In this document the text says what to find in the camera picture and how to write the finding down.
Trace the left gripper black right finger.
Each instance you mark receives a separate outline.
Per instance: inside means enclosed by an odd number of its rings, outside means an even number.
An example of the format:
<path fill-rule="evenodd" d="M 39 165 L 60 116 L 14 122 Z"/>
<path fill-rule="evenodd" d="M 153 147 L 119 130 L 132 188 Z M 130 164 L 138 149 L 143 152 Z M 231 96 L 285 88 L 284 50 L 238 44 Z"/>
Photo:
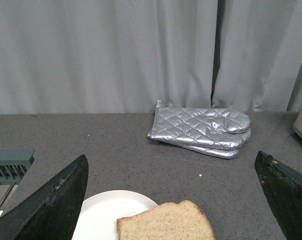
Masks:
<path fill-rule="evenodd" d="M 302 240 L 302 174 L 262 151 L 258 152 L 254 167 L 286 239 Z"/>

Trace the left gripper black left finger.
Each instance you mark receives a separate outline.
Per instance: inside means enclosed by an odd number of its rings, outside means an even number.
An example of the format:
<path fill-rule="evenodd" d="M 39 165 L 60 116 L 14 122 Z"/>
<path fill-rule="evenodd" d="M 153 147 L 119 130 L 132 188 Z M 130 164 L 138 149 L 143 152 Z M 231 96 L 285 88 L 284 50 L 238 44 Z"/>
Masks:
<path fill-rule="evenodd" d="M 88 174 L 88 161 L 81 155 L 0 217 L 0 240 L 72 239 Z"/>

